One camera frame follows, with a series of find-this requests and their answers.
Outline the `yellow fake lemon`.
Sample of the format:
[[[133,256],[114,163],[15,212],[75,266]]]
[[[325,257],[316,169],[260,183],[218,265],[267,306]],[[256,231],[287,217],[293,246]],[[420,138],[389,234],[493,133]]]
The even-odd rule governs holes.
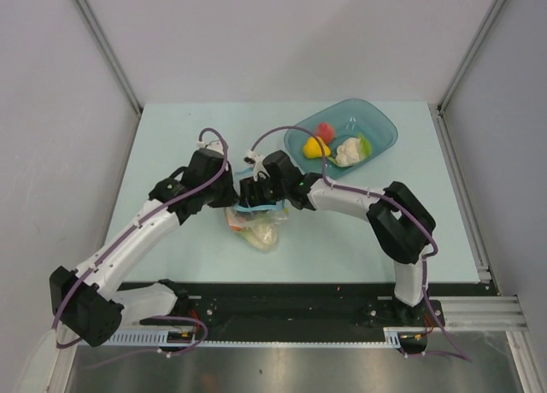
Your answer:
[[[308,159],[329,157],[331,150],[321,137],[309,137],[302,147],[303,155]]]

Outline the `clear zip top bag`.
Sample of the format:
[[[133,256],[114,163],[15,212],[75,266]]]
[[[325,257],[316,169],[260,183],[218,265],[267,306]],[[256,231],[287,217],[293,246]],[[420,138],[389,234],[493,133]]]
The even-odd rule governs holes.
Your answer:
[[[238,201],[224,209],[230,229],[250,246],[262,252],[279,241],[279,225],[288,218],[285,200],[274,199],[265,172],[255,177],[251,167],[234,173]]]

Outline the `red fake pepper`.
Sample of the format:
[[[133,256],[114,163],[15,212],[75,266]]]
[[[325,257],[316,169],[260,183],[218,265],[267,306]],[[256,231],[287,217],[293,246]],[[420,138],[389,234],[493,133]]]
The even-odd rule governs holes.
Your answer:
[[[321,122],[315,128],[315,135],[321,138],[326,144],[330,144],[336,138],[334,127],[326,122]]]

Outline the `white fake garlic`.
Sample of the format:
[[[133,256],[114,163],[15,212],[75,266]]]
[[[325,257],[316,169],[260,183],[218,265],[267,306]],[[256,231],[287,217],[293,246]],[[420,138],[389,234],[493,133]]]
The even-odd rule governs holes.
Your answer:
[[[337,147],[334,161],[339,167],[351,167],[365,159],[362,141],[359,138],[348,138]]]

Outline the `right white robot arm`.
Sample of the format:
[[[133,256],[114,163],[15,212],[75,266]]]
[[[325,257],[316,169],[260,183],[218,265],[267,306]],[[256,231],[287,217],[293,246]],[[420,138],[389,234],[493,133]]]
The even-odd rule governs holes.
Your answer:
[[[426,259],[438,253],[435,219],[403,183],[382,191],[341,185],[322,173],[301,173],[282,150],[247,152],[252,175],[239,183],[240,205],[260,208],[287,201],[293,208],[332,211],[370,224],[384,253],[394,261],[395,286],[388,314],[405,326],[429,307]]]

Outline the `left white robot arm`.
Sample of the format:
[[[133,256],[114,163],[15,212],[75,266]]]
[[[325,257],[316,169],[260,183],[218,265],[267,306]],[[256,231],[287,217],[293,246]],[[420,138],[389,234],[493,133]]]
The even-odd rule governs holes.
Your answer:
[[[203,207],[224,208],[236,201],[221,144],[200,146],[188,165],[156,184],[121,233],[76,268],[58,267],[50,275],[52,325],[64,324],[97,347],[125,324],[158,316],[173,325],[183,322],[189,304],[174,282],[162,279],[133,290],[119,287],[164,237]]]

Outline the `green fake lettuce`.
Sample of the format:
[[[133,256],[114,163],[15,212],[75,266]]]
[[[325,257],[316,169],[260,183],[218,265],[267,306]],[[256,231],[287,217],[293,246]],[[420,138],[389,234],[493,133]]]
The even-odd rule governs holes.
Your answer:
[[[272,250],[279,240],[278,227],[269,222],[258,222],[245,227],[238,235],[250,246],[263,252]]]

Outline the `teal plastic bin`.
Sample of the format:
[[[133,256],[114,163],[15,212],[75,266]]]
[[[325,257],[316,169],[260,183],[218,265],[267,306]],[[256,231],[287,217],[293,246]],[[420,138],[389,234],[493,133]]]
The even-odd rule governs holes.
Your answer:
[[[369,163],[390,149],[398,138],[393,122],[382,111],[362,99],[346,99],[336,103],[300,121],[297,127],[315,132],[321,122],[331,124],[336,132],[336,138],[328,145],[331,155],[326,160],[326,175],[333,179],[340,179]],[[348,138],[361,139],[365,159],[351,167],[339,167],[334,161],[336,150]]]

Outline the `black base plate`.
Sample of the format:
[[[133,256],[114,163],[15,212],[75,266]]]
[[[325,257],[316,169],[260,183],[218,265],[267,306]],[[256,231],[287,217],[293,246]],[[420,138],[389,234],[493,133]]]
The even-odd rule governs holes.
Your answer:
[[[430,330],[444,322],[440,302],[431,300],[421,320],[403,324],[388,314],[392,284],[182,283],[186,298],[167,321],[190,315],[209,330],[272,328],[287,322],[315,329],[326,325]]]

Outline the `aluminium frame rail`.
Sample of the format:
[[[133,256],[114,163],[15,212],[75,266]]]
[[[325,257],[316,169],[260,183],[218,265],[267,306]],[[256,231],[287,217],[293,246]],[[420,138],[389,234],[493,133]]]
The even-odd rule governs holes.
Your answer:
[[[513,298],[500,296],[459,298],[447,296],[435,301],[440,302],[442,305],[444,322],[437,323],[431,329],[441,327],[452,329],[497,329],[523,326],[524,324],[519,305]],[[137,327],[145,329],[191,328],[192,333],[209,331],[209,328],[201,320],[190,315],[177,316],[174,318],[174,324],[169,325],[167,321],[170,319],[170,315],[125,324],[120,326],[117,331]]]

